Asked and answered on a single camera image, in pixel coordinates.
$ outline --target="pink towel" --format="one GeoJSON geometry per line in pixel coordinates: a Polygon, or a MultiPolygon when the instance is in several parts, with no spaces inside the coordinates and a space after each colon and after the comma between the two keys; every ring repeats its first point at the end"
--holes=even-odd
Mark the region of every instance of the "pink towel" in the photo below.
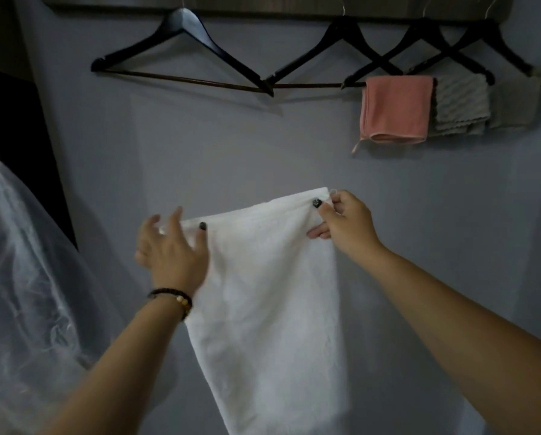
{"type": "MultiPolygon", "coordinates": [[[[376,76],[363,89],[361,140],[421,143],[427,138],[432,105],[431,76],[376,76]]],[[[353,149],[356,152],[359,143],[353,149]]]]}

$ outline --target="white towel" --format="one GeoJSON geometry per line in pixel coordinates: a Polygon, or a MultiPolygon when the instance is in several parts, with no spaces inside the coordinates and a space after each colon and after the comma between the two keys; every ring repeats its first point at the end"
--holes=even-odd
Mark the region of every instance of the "white towel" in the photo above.
{"type": "Polygon", "coordinates": [[[230,435],[325,432],[349,409],[326,188],[183,222],[208,223],[211,263],[186,324],[230,435]]]}

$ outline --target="gray towel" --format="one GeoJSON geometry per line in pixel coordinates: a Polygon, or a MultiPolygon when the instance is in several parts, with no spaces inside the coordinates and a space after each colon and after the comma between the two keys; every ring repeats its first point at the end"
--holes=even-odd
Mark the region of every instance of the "gray towel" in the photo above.
{"type": "Polygon", "coordinates": [[[526,129],[536,116],[540,94],[541,80],[536,77],[498,82],[490,91],[490,129],[526,129]]]}
{"type": "Polygon", "coordinates": [[[484,75],[438,76],[435,130],[452,134],[490,118],[488,84],[484,75]]]}

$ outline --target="bracelet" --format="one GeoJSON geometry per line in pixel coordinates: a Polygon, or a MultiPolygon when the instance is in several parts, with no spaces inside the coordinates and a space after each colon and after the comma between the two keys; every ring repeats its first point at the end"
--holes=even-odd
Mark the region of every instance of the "bracelet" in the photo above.
{"type": "Polygon", "coordinates": [[[152,290],[150,294],[147,295],[147,297],[149,299],[155,299],[157,295],[161,295],[163,293],[167,295],[173,295],[176,300],[182,305],[182,308],[184,309],[184,316],[182,316],[182,320],[184,320],[192,309],[192,298],[189,297],[186,293],[181,292],[180,290],[175,290],[173,288],[157,288],[155,290],[152,290]]]}

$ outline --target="hanger bar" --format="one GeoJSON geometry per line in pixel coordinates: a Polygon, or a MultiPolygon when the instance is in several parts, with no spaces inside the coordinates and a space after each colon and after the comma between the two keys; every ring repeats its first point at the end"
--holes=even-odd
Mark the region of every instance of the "hanger bar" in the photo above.
{"type": "MultiPolygon", "coordinates": [[[[163,79],[163,80],[174,80],[177,82],[185,82],[188,84],[196,85],[205,85],[208,87],[218,87],[228,90],[241,90],[243,92],[252,92],[252,93],[266,93],[257,87],[250,87],[246,85],[230,84],[227,82],[215,82],[211,80],[203,79],[194,79],[194,78],[185,78],[182,76],[170,76],[170,75],[158,75],[156,73],[146,73],[146,72],[136,72],[130,70],[116,70],[107,68],[105,70],[100,70],[99,73],[111,73],[113,75],[124,75],[124,76],[137,76],[140,78],[150,78],[150,79],[163,79]]],[[[357,82],[349,85],[349,87],[364,87],[364,82],[357,82]]],[[[340,89],[340,83],[309,83],[309,84],[275,84],[273,88],[275,89],[340,89]]]]}

